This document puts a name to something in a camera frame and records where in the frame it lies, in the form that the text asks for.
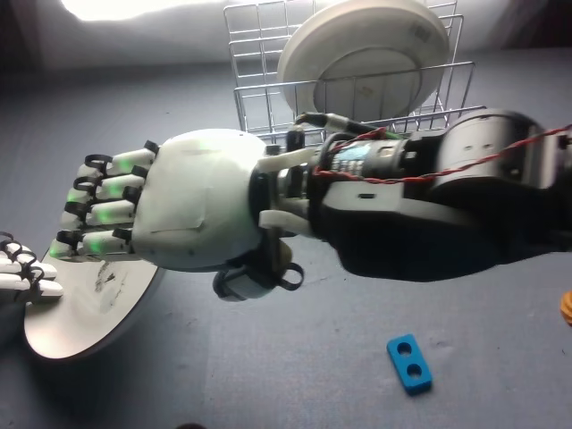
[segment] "hole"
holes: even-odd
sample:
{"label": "hole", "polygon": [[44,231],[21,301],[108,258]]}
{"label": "hole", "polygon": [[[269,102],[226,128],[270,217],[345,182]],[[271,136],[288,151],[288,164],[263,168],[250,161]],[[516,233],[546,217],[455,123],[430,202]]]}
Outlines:
{"label": "hole", "polygon": [[421,376],[421,366],[418,364],[411,364],[408,366],[408,375],[411,378],[419,378]]}
{"label": "hole", "polygon": [[397,352],[401,356],[409,356],[411,354],[411,345],[407,342],[402,342],[397,346]]}

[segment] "white plate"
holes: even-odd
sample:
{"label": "white plate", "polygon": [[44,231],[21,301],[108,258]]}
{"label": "white plate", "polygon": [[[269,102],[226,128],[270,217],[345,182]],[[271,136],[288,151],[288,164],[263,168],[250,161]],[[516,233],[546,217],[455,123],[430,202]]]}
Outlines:
{"label": "white plate", "polygon": [[27,305],[26,338],[40,356],[86,356],[119,337],[152,296],[158,268],[145,261],[73,263],[45,255],[57,270],[63,297]]}
{"label": "white plate", "polygon": [[[313,15],[292,35],[279,82],[401,72],[441,65],[449,38],[441,20],[415,0],[349,0]],[[407,115],[435,91],[442,69],[284,87],[290,108],[374,121]]]}

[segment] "metal wire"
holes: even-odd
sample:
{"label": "metal wire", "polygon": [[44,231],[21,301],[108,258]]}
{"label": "metal wire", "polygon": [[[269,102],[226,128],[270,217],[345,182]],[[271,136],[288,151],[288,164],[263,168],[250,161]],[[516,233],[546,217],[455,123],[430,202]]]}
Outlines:
{"label": "metal wire", "polygon": [[[408,116],[390,120],[369,122],[387,127],[398,133],[413,130],[438,130],[449,126],[450,121],[465,112],[483,106],[466,107],[467,95],[474,75],[474,63],[456,63],[458,43],[464,18],[456,13],[458,0],[425,0],[443,22],[450,38],[451,54],[447,64],[408,71],[378,73],[368,76],[349,76],[332,80],[311,80],[278,83],[276,65],[291,35],[316,12],[315,0],[273,0],[263,3],[235,4],[224,8],[224,18],[229,31],[229,50],[236,88],[234,98],[240,127],[273,143],[282,143],[288,128],[298,112],[298,93],[305,85],[322,86],[324,108],[327,109],[327,88],[332,85],[350,84],[352,96],[350,116],[355,116],[359,83],[365,79],[384,78],[387,84],[404,73],[424,73],[442,69],[439,86],[425,102]],[[282,91],[294,92],[296,108],[287,106]],[[409,102],[415,99],[414,89]],[[384,100],[379,100],[379,116],[383,116]],[[316,144],[322,143],[325,133],[321,129],[307,131],[316,135]]]}

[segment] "blue block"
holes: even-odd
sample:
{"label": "blue block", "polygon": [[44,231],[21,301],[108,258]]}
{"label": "blue block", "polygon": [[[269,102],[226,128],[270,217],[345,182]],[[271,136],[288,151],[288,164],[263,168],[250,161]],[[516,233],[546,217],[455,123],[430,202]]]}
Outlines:
{"label": "blue block", "polygon": [[431,389],[433,381],[431,371],[411,333],[390,340],[387,343],[387,351],[409,395]]}

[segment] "dish rack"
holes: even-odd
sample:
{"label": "dish rack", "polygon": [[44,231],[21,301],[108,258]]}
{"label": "dish rack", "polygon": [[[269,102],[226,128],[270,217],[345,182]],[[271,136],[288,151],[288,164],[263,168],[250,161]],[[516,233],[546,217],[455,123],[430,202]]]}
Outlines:
{"label": "dish rack", "polygon": [[[429,9],[443,22],[450,40],[450,58],[446,64],[423,69],[380,73],[377,75],[347,78],[280,83],[277,68],[280,54],[291,35],[302,23],[318,10],[327,6],[316,0],[273,0],[254,4],[235,4],[224,8],[224,19],[229,31],[232,71],[236,81],[234,99],[240,128],[274,144],[283,144],[284,137],[298,114],[291,109],[282,95],[282,89],[296,93],[304,85],[323,86],[321,94],[328,93],[331,85],[351,85],[353,103],[362,87],[360,81],[376,77],[385,81],[403,78],[407,73],[424,73],[442,69],[440,85],[421,106],[408,116],[371,123],[401,134],[414,130],[438,130],[463,113],[484,108],[466,106],[467,94],[473,79],[475,63],[456,63],[458,43],[461,38],[464,17],[457,13],[458,0],[424,0]],[[307,129],[307,146],[324,142],[325,131]]]}

